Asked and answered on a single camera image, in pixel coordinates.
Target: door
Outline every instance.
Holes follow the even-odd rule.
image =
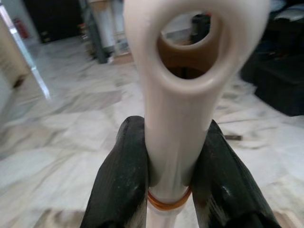
[[[43,43],[80,34],[78,0],[24,0]]]

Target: red fire extinguisher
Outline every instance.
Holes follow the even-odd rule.
[[[20,20],[19,18],[15,18],[14,25],[22,39],[29,38],[29,33],[28,33],[25,25],[23,24],[22,20]]]

